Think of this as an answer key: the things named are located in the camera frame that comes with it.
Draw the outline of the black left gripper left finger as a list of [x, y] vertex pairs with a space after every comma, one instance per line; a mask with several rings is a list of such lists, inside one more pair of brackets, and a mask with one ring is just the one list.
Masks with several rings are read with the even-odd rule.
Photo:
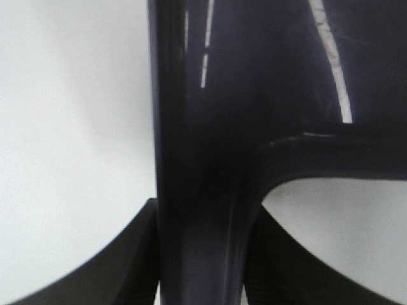
[[158, 201], [89, 261], [17, 304], [154, 304], [159, 282]]

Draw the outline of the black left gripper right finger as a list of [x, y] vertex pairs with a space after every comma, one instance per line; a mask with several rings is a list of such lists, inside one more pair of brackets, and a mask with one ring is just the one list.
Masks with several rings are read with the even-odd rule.
[[316, 258], [261, 207], [247, 252], [249, 304], [393, 304]]

